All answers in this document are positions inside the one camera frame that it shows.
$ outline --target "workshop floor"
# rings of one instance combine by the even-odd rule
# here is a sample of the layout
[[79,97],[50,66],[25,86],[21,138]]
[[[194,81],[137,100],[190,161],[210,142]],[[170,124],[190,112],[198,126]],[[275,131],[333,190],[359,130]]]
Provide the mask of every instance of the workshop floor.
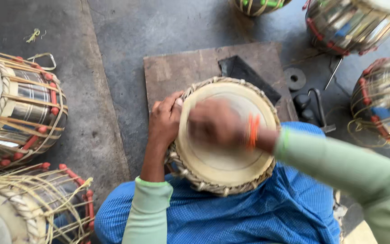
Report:
[[[243,16],[228,0],[0,3],[0,52],[23,57],[52,53],[58,65],[55,73],[68,97],[66,131],[36,162],[64,162],[79,175],[93,176],[96,209],[115,186],[134,179],[147,142],[144,56],[278,42],[283,68],[299,68],[306,75],[307,84],[298,93],[310,87],[322,90],[330,75],[329,63],[336,59],[310,45],[304,2],[294,0],[257,18]],[[42,34],[46,30],[46,35],[25,43],[24,37],[34,28]],[[347,131],[350,94],[362,70],[386,56],[390,56],[390,38],[376,52],[343,61],[336,82],[322,92],[328,124],[337,126],[328,136],[356,144]],[[356,135],[366,144],[381,142],[377,134]],[[390,146],[373,150],[390,157]],[[348,197],[341,201],[349,208],[343,221],[347,235],[362,221],[362,214]]]

